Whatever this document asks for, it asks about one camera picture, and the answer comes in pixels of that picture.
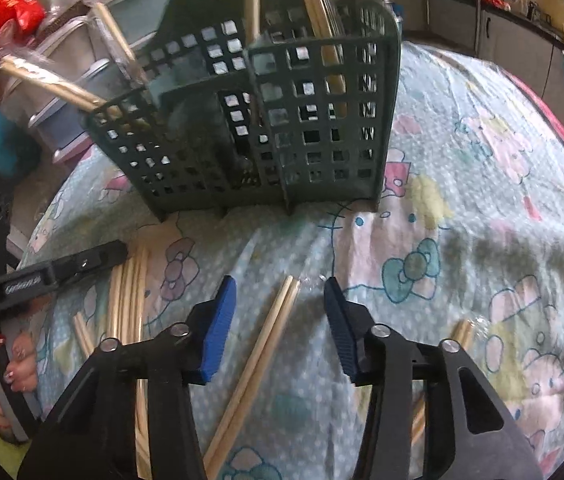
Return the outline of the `wrapped chopsticks in basket front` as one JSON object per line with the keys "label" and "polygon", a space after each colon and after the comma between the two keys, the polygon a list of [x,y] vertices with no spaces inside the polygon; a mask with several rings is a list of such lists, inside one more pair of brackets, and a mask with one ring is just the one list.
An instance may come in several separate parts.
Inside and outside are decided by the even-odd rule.
{"label": "wrapped chopsticks in basket front", "polygon": [[89,6],[104,44],[120,71],[132,84],[145,86],[148,83],[148,76],[139,64],[108,7],[100,0],[90,0]]}

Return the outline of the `dark green utensil basket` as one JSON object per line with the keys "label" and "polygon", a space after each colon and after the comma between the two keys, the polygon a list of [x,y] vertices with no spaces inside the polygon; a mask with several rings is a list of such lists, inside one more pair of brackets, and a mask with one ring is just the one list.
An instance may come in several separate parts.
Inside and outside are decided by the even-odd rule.
{"label": "dark green utensil basket", "polygon": [[168,0],[138,59],[148,82],[84,116],[158,218],[179,210],[361,200],[378,206],[401,31],[378,0],[340,0],[336,34],[304,0]]}

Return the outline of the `chopsticks leaning in basket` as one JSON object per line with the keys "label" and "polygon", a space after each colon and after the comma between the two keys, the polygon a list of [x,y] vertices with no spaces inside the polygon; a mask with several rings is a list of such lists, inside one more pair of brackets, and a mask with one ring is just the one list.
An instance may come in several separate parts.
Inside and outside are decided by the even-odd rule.
{"label": "chopsticks leaning in basket", "polygon": [[38,88],[43,88],[57,98],[73,104],[85,112],[93,112],[103,106],[106,101],[95,94],[84,90],[68,79],[46,70],[32,62],[7,54],[0,61],[0,72],[5,72],[11,77],[28,81]]}

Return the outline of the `chopsticks long pair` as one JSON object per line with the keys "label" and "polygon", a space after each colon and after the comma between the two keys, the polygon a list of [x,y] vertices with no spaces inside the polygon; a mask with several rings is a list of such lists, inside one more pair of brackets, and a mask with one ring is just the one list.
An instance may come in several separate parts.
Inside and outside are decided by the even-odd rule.
{"label": "chopsticks long pair", "polygon": [[96,350],[96,345],[88,332],[86,321],[84,320],[84,316],[81,312],[77,312],[74,315],[73,326],[80,350],[84,357],[88,359],[88,357],[92,355],[93,351]]}

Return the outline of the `white kitchen cabinets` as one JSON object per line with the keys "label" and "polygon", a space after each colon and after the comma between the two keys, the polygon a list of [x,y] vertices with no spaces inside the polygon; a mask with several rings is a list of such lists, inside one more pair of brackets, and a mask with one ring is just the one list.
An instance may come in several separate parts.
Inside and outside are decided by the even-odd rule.
{"label": "white kitchen cabinets", "polygon": [[564,36],[485,0],[387,0],[404,36],[493,62],[524,81],[564,126]]}

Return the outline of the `wrapped chopsticks bundle upper left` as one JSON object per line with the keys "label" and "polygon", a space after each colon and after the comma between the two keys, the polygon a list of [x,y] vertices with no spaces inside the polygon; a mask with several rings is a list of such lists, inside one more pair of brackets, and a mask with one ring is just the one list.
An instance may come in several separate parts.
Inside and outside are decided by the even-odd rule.
{"label": "wrapped chopsticks bundle upper left", "polygon": [[[135,344],[143,339],[148,248],[136,243],[131,246],[127,260],[112,271],[108,293],[105,335],[122,344]],[[141,479],[151,479],[151,457],[148,445],[148,408],[146,407],[145,380],[136,387],[134,412],[137,470]]]}

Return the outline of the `Hello Kitty patterned tablecloth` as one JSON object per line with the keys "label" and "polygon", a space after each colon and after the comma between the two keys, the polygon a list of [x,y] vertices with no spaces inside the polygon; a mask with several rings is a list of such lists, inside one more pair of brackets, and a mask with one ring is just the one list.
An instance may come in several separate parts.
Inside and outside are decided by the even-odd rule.
{"label": "Hello Kitty patterned tablecloth", "polygon": [[201,445],[218,422],[284,278],[300,291],[225,479],[348,479],[369,390],[344,375],[327,278],[378,321],[437,344],[475,323],[472,359],[544,474],[564,462],[564,142],[495,64],[404,44],[385,184],[363,202],[183,211],[158,221],[97,148],[32,232],[33,264],[123,240],[148,248],[148,337],[212,296],[238,306],[220,371],[192,393]]}

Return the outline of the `plastic drawer tower right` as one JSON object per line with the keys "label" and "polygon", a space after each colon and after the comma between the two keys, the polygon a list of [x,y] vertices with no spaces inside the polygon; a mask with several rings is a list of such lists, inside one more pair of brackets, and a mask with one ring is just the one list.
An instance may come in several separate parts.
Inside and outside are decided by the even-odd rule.
{"label": "plastic drawer tower right", "polygon": [[[133,50],[144,46],[156,31],[168,0],[103,0]],[[126,88],[125,76],[110,52],[89,7],[78,1],[40,32],[34,51],[52,70],[98,96]],[[52,162],[62,164],[81,155],[92,141],[81,127],[76,106],[16,78],[5,86],[4,108],[11,110],[38,136]]]}

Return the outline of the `wrapped chopsticks right pair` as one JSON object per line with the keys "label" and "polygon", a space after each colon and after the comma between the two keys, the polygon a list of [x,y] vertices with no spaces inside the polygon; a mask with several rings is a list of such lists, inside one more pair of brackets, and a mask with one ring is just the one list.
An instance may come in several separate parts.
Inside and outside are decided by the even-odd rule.
{"label": "wrapped chopsticks right pair", "polygon": [[[474,334],[474,323],[464,318],[457,322],[456,326],[448,339],[453,339],[460,344],[464,350],[471,347]],[[439,380],[442,377],[442,350],[439,347],[431,346],[424,352],[426,364],[431,365],[431,369],[425,373],[428,380]],[[415,445],[423,436],[426,423],[426,392],[421,393],[413,407],[411,424],[411,444]]]}

